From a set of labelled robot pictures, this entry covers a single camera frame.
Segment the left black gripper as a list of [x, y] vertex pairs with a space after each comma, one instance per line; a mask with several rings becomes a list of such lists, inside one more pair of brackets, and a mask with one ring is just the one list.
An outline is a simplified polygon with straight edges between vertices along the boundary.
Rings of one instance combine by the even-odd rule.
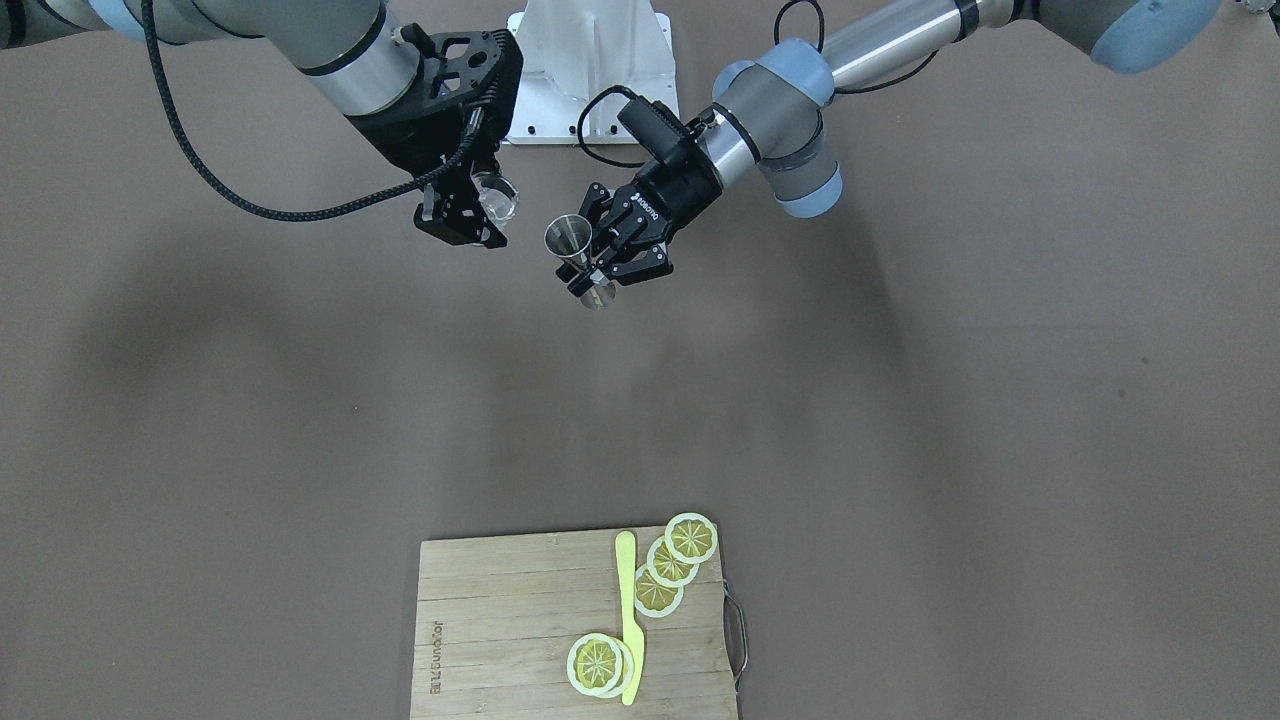
[[[568, 292], [586, 296], [603, 281], [631, 286], [673, 272], [668, 242], [723, 193], [714, 165], [704, 155], [653, 158], [620, 190], [620, 237], [626, 243], [653, 243], [627, 261], [588, 258], [568, 274]], [[614, 252], [621, 245], [614, 231], [614, 192], [593, 182], [580, 215], [588, 220], [586, 252]]]

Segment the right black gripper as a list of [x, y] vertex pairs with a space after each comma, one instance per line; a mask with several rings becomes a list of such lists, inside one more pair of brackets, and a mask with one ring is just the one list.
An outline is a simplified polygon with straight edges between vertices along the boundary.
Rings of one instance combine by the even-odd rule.
[[410, 120], [397, 108], [403, 96], [380, 111], [346, 117], [388, 163], [411, 177], [375, 195], [401, 196], [420, 190], [425, 186], [421, 177], [429, 176], [431, 184], [422, 190], [422, 201], [413, 213], [419, 231], [451, 246], [506, 247], [508, 240], [486, 214], [479, 193], [506, 187], [497, 159], [502, 141], [479, 140], [480, 110], [471, 111], [463, 123], [458, 117]]

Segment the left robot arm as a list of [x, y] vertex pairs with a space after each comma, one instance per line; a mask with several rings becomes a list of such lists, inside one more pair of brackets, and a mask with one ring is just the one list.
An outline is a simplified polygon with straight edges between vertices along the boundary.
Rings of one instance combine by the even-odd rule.
[[618, 286], [673, 270], [669, 242], [751, 170], [791, 217], [828, 211], [844, 192], [823, 111], [833, 101], [888, 88], [943, 47], [983, 28], [1033, 20], [1119, 74], [1157, 67], [1219, 12], [1216, 1], [895, 1], [820, 44], [781, 38], [764, 55], [726, 67], [710, 104], [690, 120], [637, 91], [618, 120], [648, 151], [627, 184], [591, 184], [579, 211], [547, 228], [557, 277], [589, 307]]

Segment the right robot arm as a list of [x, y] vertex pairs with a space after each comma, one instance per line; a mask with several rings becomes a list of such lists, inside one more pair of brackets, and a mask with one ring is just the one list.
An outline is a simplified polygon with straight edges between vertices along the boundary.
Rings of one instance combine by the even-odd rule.
[[[274, 222], [315, 223], [417, 193], [413, 223], [452, 246], [502, 249], [477, 179], [495, 174], [524, 58], [508, 29], [431, 35], [385, 1], [5, 1], [3, 47], [111, 31], [146, 46], [166, 122], [197, 174], [228, 202]], [[230, 190], [180, 122], [164, 47], [220, 38], [270, 44], [408, 179], [310, 211], [265, 208]]]

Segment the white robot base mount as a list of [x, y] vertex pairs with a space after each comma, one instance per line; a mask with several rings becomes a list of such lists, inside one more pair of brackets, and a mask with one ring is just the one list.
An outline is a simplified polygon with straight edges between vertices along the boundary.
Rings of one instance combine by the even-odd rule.
[[680, 111], [671, 18], [649, 1], [530, 1], [507, 27], [524, 54], [509, 143], [632, 143], [621, 95], [580, 118], [612, 86]]

